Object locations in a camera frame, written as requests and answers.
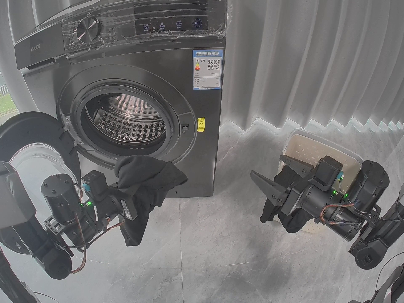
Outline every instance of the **energy label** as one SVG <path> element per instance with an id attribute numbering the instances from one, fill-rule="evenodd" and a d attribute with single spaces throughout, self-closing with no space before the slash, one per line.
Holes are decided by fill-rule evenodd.
<path id="1" fill-rule="evenodd" d="M 223 49 L 194 50 L 194 90 L 221 88 Z"/>

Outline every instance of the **black garment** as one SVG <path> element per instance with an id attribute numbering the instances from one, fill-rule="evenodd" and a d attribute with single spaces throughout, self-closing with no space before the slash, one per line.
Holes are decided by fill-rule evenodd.
<path id="1" fill-rule="evenodd" d="M 274 181 L 283 187 L 288 187 L 299 180 L 301 180 L 301 177 L 289 166 L 285 166 L 282 171 L 274 177 Z M 274 216 L 278 215 L 279 220 L 286 231 L 294 233 L 303 228 L 308 220 L 313 219 L 313 217 L 303 209 L 296 209 L 290 215 L 285 215 L 281 212 L 281 208 L 281 206 L 274 206 L 270 200 L 267 199 L 260 221 L 262 223 L 272 221 Z"/>
<path id="2" fill-rule="evenodd" d="M 119 178 L 118 189 L 140 185 L 132 198 L 137 217 L 133 221 L 125 218 L 125 223 L 120 226 L 126 246 L 137 246 L 142 241 L 154 206 L 161 206 L 167 192 L 184 184 L 188 178 L 173 163 L 149 156 L 122 157 L 115 165 L 115 175 Z"/>

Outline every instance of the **laundry basket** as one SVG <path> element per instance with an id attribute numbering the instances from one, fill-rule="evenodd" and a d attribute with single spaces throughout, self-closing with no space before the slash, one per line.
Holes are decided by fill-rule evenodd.
<path id="1" fill-rule="evenodd" d="M 314 167 L 326 155 L 336 159 L 343 164 L 342 171 L 344 172 L 344 178 L 341 182 L 341 190 L 343 192 L 348 190 L 363 162 L 363 159 L 359 155 L 348 149 L 302 129 L 292 131 L 282 154 L 302 160 Z M 284 162 L 279 161 L 278 173 L 280 173 L 284 166 Z M 335 183 L 334 187 L 338 189 L 338 182 Z M 280 222 L 278 216 L 275 216 L 274 220 Z M 310 220 L 301 230 L 316 234 L 324 231 L 325 226 Z"/>

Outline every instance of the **marble floor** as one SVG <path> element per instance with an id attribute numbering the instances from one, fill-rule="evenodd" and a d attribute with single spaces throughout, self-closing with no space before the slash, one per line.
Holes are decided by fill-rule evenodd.
<path id="1" fill-rule="evenodd" d="M 350 244 L 324 227 L 319 234 L 288 234 L 259 217 L 265 196 L 250 180 L 251 169 L 273 177 L 291 131 L 287 121 L 276 129 L 257 119 L 248 131 L 231 122 L 220 130 L 215 195 L 212 198 L 166 199 L 149 220 L 142 244 L 127 248 L 119 230 L 88 250 L 84 270 L 63 281 L 50 279 L 30 256 L 7 249 L 5 255 L 20 280 L 60 303 L 88 302 L 329 302 L 370 299 L 381 266 L 404 247 L 404 237 L 373 270 L 359 269 Z M 327 128 L 311 122 L 307 130 L 384 166 L 391 183 L 379 204 L 391 206 L 404 182 L 404 129 Z M 381 274 L 383 283 L 404 255 Z M 74 258 L 74 266 L 80 264 Z M 0 301 L 5 302 L 3 293 Z M 43 303 L 51 302 L 38 296 Z"/>

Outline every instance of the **stainless steel drum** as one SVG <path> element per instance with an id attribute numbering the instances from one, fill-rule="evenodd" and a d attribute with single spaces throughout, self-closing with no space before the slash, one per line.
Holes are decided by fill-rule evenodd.
<path id="1" fill-rule="evenodd" d="M 130 94 L 106 94 L 86 105 L 91 122 L 108 138 L 139 144 L 164 139 L 166 125 L 151 104 Z"/>

